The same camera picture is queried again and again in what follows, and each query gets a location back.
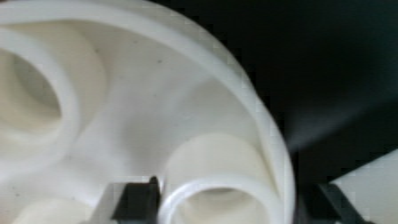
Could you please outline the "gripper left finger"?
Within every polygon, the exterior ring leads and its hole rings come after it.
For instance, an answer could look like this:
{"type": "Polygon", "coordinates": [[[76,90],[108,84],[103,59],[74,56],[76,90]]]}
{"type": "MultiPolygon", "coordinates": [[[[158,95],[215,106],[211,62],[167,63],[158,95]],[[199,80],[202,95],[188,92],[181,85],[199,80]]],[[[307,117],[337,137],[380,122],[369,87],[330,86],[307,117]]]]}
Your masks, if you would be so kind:
{"type": "Polygon", "coordinates": [[[143,183],[127,183],[111,214],[115,224],[156,224],[159,208],[159,183],[151,177],[143,183]]]}

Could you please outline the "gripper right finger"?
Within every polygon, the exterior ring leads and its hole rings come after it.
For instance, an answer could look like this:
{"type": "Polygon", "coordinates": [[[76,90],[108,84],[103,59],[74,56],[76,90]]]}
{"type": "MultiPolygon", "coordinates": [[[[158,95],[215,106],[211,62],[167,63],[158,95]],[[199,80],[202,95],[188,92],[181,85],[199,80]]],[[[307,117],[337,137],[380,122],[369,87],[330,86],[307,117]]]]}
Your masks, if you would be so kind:
{"type": "Polygon", "coordinates": [[[358,214],[335,184],[318,183],[302,189],[309,224],[373,224],[358,214]]]}

